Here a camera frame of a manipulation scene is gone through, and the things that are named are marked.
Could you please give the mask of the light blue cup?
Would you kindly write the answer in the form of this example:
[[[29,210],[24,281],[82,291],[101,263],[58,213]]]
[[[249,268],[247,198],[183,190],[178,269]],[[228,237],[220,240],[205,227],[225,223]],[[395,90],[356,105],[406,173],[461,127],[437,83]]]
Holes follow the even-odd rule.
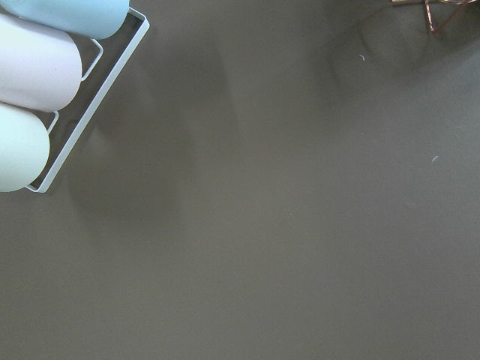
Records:
[[[2,1],[10,14],[95,40],[114,35],[130,8],[128,0]]]

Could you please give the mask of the white mint cup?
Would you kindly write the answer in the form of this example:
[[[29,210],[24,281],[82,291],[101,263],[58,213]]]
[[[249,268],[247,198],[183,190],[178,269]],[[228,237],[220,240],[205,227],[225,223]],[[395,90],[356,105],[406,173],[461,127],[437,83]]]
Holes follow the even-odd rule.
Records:
[[[31,112],[1,105],[1,191],[11,192],[32,183],[50,154],[50,138],[43,122]]]

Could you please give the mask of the pink cup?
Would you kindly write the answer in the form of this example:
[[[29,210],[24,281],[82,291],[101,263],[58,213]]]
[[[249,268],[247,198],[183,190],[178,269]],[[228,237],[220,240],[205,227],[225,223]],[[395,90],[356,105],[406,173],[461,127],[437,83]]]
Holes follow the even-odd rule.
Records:
[[[76,96],[80,52],[64,31],[1,15],[1,102],[53,112]]]

